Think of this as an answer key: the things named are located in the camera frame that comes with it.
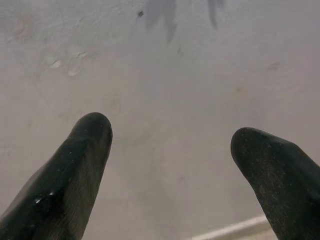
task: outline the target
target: painted surface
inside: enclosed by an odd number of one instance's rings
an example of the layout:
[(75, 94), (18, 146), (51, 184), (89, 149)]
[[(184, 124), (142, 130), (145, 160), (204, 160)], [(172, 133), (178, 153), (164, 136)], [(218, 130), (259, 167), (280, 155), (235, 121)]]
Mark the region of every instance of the painted surface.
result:
[(0, 211), (89, 112), (113, 145), (84, 238), (177, 240), (261, 214), (240, 127), (320, 163), (320, 1), (2, 0)]

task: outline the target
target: wall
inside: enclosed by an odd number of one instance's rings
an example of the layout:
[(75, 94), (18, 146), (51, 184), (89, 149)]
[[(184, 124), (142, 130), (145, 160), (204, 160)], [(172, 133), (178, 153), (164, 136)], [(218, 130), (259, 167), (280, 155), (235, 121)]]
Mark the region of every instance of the wall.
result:
[(320, 159), (319, 9), (2, 0), (0, 211), (78, 118), (98, 111), (114, 140), (83, 239), (185, 239), (262, 214), (230, 139), (255, 127)]

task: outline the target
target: white wall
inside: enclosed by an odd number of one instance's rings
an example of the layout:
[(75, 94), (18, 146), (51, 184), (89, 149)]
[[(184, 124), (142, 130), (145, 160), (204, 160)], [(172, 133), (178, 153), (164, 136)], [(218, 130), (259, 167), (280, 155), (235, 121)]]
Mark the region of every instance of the white wall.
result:
[(178, 240), (260, 215), (230, 139), (256, 127), (320, 163), (319, 11), (319, 0), (1, 0), (0, 211), (98, 111), (114, 140), (83, 239)]

